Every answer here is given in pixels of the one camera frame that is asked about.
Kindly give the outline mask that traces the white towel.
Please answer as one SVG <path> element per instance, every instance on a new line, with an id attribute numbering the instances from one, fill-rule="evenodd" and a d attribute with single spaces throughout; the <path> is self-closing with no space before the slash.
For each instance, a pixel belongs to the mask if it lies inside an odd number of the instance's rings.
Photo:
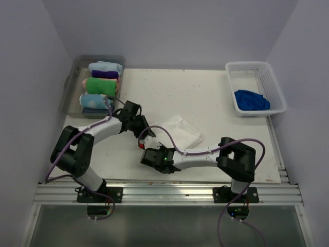
<path id="1" fill-rule="evenodd" d="M 154 122 L 151 125 L 166 129 L 180 150 L 195 148 L 203 141 L 202 134 L 180 115 L 175 115 L 164 122 Z"/>

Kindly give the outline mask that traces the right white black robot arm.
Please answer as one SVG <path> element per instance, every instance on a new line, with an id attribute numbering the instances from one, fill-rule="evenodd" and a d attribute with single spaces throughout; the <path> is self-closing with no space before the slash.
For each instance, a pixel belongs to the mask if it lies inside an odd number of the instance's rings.
<path id="1" fill-rule="evenodd" d="M 172 174 L 190 168 L 215 167 L 231 177 L 229 196 L 235 202 L 247 197 L 247 184 L 254 181 L 256 150 L 223 137 L 218 147 L 177 151 L 162 144 L 144 148 L 141 163 L 160 173 Z"/>

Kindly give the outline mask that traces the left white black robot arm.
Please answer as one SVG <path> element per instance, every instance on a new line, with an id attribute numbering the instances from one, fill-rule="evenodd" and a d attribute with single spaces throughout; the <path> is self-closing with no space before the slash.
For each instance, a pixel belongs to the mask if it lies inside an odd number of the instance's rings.
<path id="1" fill-rule="evenodd" d="M 131 131 L 141 140 L 148 136 L 155 137 L 152 130 L 146 129 L 148 126 L 145 116 L 141 114 L 141 106 L 131 101 L 126 101 L 123 108 L 110 111 L 104 119 L 89 126 L 66 126 L 51 154 L 51 170 L 58 167 L 67 172 L 89 189 L 90 198 L 101 202 L 106 198 L 107 190 L 104 179 L 90 167 L 94 145 L 126 131 Z"/>

